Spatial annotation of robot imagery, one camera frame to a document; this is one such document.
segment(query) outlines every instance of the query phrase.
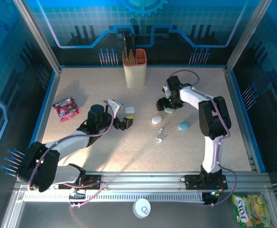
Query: cable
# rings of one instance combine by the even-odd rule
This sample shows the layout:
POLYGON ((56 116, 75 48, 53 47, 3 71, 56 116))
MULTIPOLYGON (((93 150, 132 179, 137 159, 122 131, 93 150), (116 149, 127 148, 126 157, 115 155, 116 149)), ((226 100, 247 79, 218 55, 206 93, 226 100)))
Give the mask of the cable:
POLYGON ((198 74, 196 74, 192 70, 185 70, 185 69, 184 70, 178 70, 178 71, 175 71, 173 74, 171 74, 170 77, 172 77, 173 75, 175 75, 176 73, 179 73, 179 72, 190 72, 190 73, 193 73, 197 77, 197 82, 195 82, 191 86, 195 86, 195 85, 197 85, 200 82, 200 77, 198 76, 198 74))
POLYGON ((222 123, 222 125, 223 125, 223 127, 224 127, 224 129, 225 129, 225 131, 226 131, 226 133, 227 133, 225 136, 219 138, 219 140, 218 140, 218 146, 216 147, 215 162, 217 163, 217 165, 218 165, 221 169, 232 172, 232 174, 234 175, 234 180, 235 180, 235 181, 234 181, 234 185, 233 185, 233 187, 232 187, 232 189, 231 189, 231 192, 228 194, 227 197, 225 197, 223 200, 221 200, 220 202, 218 202, 218 203, 216 203, 216 204, 211 204, 212 207, 214 207, 214 206, 217 206, 217 205, 219 205, 219 204, 225 202, 225 201, 233 194, 233 192, 234 192, 234 190, 235 190, 235 187, 237 186, 237 182, 238 182, 236 173, 235 173, 233 170, 231 170, 231 169, 228 169, 228 168, 225 168, 225 167, 221 166, 221 165, 220 165, 220 162, 219 162, 219 152, 220 152, 220 144, 221 144, 221 141, 222 141, 223 139, 227 139, 227 138, 230 137, 230 131, 229 131, 228 127, 226 126, 226 124, 225 124, 225 122, 224 122, 224 120, 223 120, 223 117, 221 116, 221 114, 220 114, 220 112, 219 112, 219 109, 218 109, 216 103, 214 102, 214 100, 213 100, 211 97, 209 97, 208 95, 206 95, 206 94, 204 94, 204 93, 202 93, 202 92, 196 90, 196 89, 193 87, 193 86, 197 85, 197 84, 200 82, 200 77, 198 76, 198 74, 196 74, 194 71, 184 69, 184 70, 175 71, 174 73, 172 73, 172 74, 170 75, 170 77, 173 76, 174 74, 178 73, 178 72, 184 72, 184 71, 193 73, 193 74, 197 77, 197 82, 191 85, 191 90, 192 90, 193 92, 195 92, 195 93, 197 93, 197 94, 199 94, 199 95, 201 95, 201 96, 203 96, 203 97, 205 97, 205 98, 207 98, 207 99, 209 99, 209 100, 211 101, 211 103, 212 103, 213 106, 214 106, 214 109, 215 109, 216 113, 218 114, 218 117, 219 117, 219 119, 220 119, 220 122, 222 123))
POLYGON ((79 188, 91 187, 92 185, 100 184, 100 183, 101 183, 102 185, 100 186, 99 190, 98 190, 91 198, 89 198, 87 201, 84 201, 83 203, 78 203, 78 204, 71 204, 71 202, 69 202, 69 204, 72 205, 72 206, 74 206, 74 207, 81 207, 81 206, 87 204, 87 203, 90 202, 92 199, 94 199, 95 196, 97 196, 97 195, 100 193, 100 191, 101 191, 102 188, 104 187, 105 183, 101 181, 101 182, 97 182, 97 183, 90 184, 90 185, 85 185, 85 186, 73 186, 73 187, 79 189, 79 188))
POLYGON ((45 156, 47 155, 47 153, 50 152, 50 151, 51 151, 53 148, 55 148, 56 146, 58 146, 59 143, 62 143, 63 141, 65 141, 65 140, 67 140, 67 139, 71 139, 71 138, 75 138, 75 137, 98 137, 98 136, 104 135, 104 134, 106 134, 106 133, 109 132, 109 130, 111 129, 111 127, 112 127, 112 125, 113 125, 113 122, 114 122, 114 116, 113 116, 114 111, 113 111, 113 108, 111 107, 111 105, 110 105, 107 101, 104 101, 104 102, 109 106, 109 108, 110 108, 110 110, 111 110, 111 116, 112 116, 112 118, 111 118, 111 123, 110 123, 109 127, 107 128, 107 130, 104 131, 104 132, 102 132, 102 133, 99 133, 99 134, 74 134, 74 135, 69 135, 69 136, 67 136, 67 137, 64 137, 64 138, 58 140, 55 144, 51 145, 51 146, 44 152, 44 154, 40 157, 39 161, 37 162, 37 164, 36 164, 36 166, 35 166, 35 168, 34 168, 32 174, 31 174, 31 176, 30 176, 30 179, 29 179, 29 182, 28 182, 28 190, 29 190, 29 191, 34 190, 34 189, 31 187, 31 184, 32 184, 32 181, 33 181, 33 179, 34 179, 34 177, 35 177, 35 175, 36 175, 37 169, 38 169, 38 167, 40 166, 41 162, 43 161, 43 159, 45 158, 45 156))
POLYGON ((222 185, 221 182, 218 181, 218 183, 220 184, 221 188, 222 188, 222 193, 224 193, 224 186, 222 185))

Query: blue side wall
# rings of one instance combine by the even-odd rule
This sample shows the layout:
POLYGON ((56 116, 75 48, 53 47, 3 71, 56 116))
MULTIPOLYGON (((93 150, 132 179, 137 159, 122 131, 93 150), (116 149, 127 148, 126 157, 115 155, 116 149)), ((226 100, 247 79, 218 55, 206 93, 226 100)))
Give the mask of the blue side wall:
POLYGON ((51 73, 14 3, 0 1, 0 226, 16 180, 4 157, 28 148, 51 73))
POLYGON ((258 147, 273 183, 277 182, 277 0, 273 0, 234 73, 258 147))

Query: glass panel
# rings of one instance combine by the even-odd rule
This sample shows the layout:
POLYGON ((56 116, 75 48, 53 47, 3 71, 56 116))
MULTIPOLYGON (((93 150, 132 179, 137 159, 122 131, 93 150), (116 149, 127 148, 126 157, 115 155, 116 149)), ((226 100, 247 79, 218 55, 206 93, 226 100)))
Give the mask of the glass panel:
POLYGON ((61 65, 121 64, 126 32, 149 64, 224 65, 258 0, 27 2, 61 65))
POLYGON ((234 73, 265 168, 277 183, 277 1, 271 2, 234 73))
POLYGON ((51 74, 14 3, 0 1, 0 225, 16 180, 7 149, 28 148, 51 74))

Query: snack bag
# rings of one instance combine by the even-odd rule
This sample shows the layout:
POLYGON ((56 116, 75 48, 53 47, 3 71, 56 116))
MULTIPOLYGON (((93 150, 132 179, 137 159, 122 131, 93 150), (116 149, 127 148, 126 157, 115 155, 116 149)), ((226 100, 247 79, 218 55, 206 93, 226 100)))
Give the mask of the snack bag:
POLYGON ((263 195, 233 194, 230 199, 233 204, 234 218, 240 227, 275 228, 263 195))
POLYGON ((56 109, 59 117, 61 118, 61 122, 68 120, 80 113, 80 109, 71 97, 53 104, 53 108, 56 109))

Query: knife holder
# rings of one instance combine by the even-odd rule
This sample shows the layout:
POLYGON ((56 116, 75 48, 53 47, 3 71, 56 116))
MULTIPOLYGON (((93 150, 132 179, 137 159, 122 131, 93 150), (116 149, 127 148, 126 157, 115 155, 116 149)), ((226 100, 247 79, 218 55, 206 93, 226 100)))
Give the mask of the knife holder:
POLYGON ((123 65, 125 80, 128 88, 140 88, 145 85, 147 56, 144 49, 136 49, 136 58, 134 58, 132 50, 126 59, 123 52, 123 65))

